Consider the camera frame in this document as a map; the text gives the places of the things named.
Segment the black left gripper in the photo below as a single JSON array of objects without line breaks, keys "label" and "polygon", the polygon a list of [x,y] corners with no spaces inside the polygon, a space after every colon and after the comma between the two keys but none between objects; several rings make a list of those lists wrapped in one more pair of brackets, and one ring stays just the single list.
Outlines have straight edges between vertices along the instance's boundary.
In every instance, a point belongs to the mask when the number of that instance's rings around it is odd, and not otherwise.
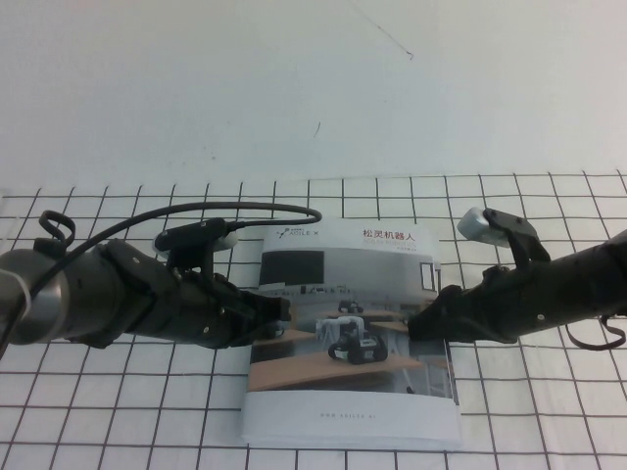
[{"label": "black left gripper", "polygon": [[[208,349],[249,346],[280,338],[290,302],[242,291],[222,275],[188,270],[177,281],[177,309],[166,325],[170,340]],[[257,321],[273,321],[255,329]]]}]

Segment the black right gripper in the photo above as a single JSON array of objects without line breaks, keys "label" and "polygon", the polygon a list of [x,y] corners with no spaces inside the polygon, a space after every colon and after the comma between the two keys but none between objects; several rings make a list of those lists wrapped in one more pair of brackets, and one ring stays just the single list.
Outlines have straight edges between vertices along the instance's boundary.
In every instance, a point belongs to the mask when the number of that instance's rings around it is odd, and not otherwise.
[{"label": "black right gripper", "polygon": [[[552,327],[543,304],[549,262],[533,262],[525,268],[505,271],[493,266],[478,285],[462,289],[447,286],[409,319],[414,342],[493,341],[514,343],[521,336]],[[441,321],[458,300],[458,324]]]}]

